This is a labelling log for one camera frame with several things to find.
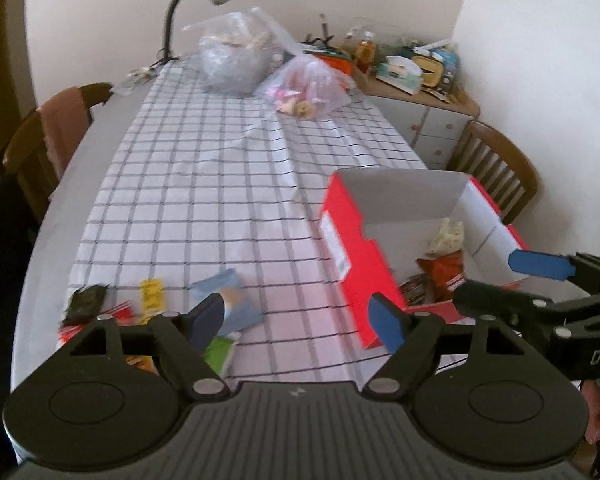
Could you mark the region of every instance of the orange bottle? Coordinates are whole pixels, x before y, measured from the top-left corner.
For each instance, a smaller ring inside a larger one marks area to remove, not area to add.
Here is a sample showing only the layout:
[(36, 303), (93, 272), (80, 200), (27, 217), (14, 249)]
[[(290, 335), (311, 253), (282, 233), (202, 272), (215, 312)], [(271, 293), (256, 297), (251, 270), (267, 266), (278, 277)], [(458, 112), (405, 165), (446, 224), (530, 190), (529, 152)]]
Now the orange bottle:
[(365, 74), (376, 56), (375, 36), (374, 33), (366, 31), (364, 39), (360, 41), (356, 49), (356, 66), (360, 72)]

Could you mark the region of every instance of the bottle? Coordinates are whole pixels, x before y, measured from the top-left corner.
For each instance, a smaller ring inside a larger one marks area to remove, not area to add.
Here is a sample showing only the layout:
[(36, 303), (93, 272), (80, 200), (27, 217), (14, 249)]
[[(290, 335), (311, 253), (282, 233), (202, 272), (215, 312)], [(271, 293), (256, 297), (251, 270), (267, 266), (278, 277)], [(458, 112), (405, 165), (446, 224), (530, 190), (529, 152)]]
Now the bottle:
[(353, 26), (349, 29), (344, 37), (344, 41), (342, 42), (341, 49), (344, 50), (347, 54), (349, 54), (352, 58), (355, 57), (357, 45), (355, 37), (360, 33), (360, 27)]
[(367, 30), (365, 32), (365, 37), (360, 41), (358, 48), (356, 49), (356, 65), (360, 72), (364, 74), (369, 70), (371, 63), (376, 56), (375, 36), (374, 33)]

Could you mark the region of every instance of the table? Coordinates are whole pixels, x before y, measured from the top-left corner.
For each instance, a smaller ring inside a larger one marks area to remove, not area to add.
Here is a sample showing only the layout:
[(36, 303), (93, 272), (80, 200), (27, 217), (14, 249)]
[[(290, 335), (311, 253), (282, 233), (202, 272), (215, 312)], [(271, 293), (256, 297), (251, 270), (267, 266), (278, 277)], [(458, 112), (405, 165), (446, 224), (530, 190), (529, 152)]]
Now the table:
[(173, 65), (148, 93), (114, 97), (74, 156), (27, 274), (13, 386), (54, 350), (75, 288), (113, 283), (116, 301), (138, 304), (139, 281), (158, 276), (170, 309), (185, 312), (187, 285), (223, 267), (238, 270), (266, 314), (244, 333), (232, 380), (362, 384), (386, 351), (356, 346), (323, 253), (327, 177), (342, 166), (424, 165), (360, 92), (314, 123), (213, 96), (183, 74)]

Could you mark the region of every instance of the cabinet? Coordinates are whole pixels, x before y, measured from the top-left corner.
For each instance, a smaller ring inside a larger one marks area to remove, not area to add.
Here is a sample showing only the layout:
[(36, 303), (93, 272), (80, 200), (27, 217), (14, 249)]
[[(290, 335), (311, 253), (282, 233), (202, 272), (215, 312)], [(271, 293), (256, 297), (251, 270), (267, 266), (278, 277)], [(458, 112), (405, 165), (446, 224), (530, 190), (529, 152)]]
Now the cabinet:
[(367, 99), (378, 107), (384, 118), (404, 137), (404, 140), (413, 145), (413, 140), (424, 122), (426, 107), (375, 95), (368, 96)]
[(374, 77), (357, 74), (356, 83), (406, 140), (428, 168), (444, 170), (467, 121), (480, 113), (478, 105), (463, 91), (455, 101), (444, 103), (430, 94), (414, 96)]

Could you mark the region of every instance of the wooden cabinet top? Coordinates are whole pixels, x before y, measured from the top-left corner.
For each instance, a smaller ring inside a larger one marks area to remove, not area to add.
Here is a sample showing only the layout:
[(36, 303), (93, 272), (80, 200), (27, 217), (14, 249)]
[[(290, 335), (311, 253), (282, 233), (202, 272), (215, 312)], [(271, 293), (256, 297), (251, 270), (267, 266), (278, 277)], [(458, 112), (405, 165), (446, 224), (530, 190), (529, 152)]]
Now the wooden cabinet top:
[(473, 118), (476, 118), (480, 114), (480, 107), (478, 104), (472, 100), (459, 85), (456, 85), (454, 95), (452, 96), (452, 102), (445, 103), (426, 92), (409, 95), (407, 92), (398, 90), (395, 86), (391, 86), (376, 79), (375, 75), (365, 76), (357, 68), (354, 69), (354, 79), (358, 88), (366, 95), (396, 99), (398, 101), (406, 101), (408, 103), (416, 103), (433, 108), (441, 108), (442, 110), (457, 112)]

